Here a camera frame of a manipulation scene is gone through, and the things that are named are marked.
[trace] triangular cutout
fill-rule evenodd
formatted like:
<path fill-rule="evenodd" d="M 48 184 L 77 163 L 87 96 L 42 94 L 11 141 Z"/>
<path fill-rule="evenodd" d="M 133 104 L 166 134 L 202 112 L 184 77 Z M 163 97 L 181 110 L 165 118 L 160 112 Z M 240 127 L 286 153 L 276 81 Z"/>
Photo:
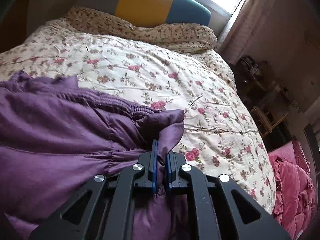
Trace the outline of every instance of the triangular cutout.
<path fill-rule="evenodd" d="M 261 214 L 238 191 L 232 190 L 231 194 L 244 224 L 249 224 L 261 217 Z"/>
<path fill-rule="evenodd" d="M 89 190 L 83 194 L 77 201 L 63 214 L 62 219 L 69 221 L 74 225 L 79 225 L 87 207 L 92 191 Z"/>

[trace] pink comforter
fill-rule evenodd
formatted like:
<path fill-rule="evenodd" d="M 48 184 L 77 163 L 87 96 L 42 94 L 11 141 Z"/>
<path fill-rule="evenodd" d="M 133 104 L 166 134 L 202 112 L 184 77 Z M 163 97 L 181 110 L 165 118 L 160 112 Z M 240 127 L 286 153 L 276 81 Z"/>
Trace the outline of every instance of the pink comforter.
<path fill-rule="evenodd" d="M 310 162 L 295 139 L 269 153 L 269 159 L 277 187 L 274 217 L 295 239 L 306 229 L 316 209 Z"/>

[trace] purple garment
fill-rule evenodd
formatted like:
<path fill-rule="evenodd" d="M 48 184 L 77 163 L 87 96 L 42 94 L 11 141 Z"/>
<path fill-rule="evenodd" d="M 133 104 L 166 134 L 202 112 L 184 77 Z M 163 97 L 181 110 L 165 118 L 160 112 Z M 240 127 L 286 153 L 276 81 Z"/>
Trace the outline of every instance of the purple garment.
<path fill-rule="evenodd" d="M 184 198 L 168 200 L 162 182 L 183 118 L 182 110 L 155 110 L 78 88 L 75 76 L 33 79 L 18 72 L 0 82 L 1 209 L 28 239 L 87 180 L 136 163 L 155 138 L 160 190 L 137 203 L 133 239 L 179 238 L 176 228 L 188 219 Z"/>

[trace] pink curtain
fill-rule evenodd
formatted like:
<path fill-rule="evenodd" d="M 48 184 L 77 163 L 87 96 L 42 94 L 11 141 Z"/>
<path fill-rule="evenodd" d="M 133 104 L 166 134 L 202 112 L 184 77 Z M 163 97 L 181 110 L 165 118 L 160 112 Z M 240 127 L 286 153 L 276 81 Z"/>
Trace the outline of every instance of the pink curtain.
<path fill-rule="evenodd" d="M 275 0 L 242 0 L 218 39 L 218 53 L 235 64 L 266 21 Z"/>

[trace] floral bedspread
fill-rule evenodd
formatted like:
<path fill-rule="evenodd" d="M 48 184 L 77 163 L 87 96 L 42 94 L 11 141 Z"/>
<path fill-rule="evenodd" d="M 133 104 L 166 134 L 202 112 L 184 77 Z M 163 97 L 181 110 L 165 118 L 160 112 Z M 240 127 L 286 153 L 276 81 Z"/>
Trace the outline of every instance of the floral bedspread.
<path fill-rule="evenodd" d="M 77 75 L 81 87 L 155 109 L 183 109 L 184 135 L 174 151 L 208 175 L 230 175 L 272 213 L 276 186 L 268 154 L 216 43 L 205 26 L 141 28 L 73 7 L 0 54 L 0 79 L 21 69 L 34 77 Z"/>

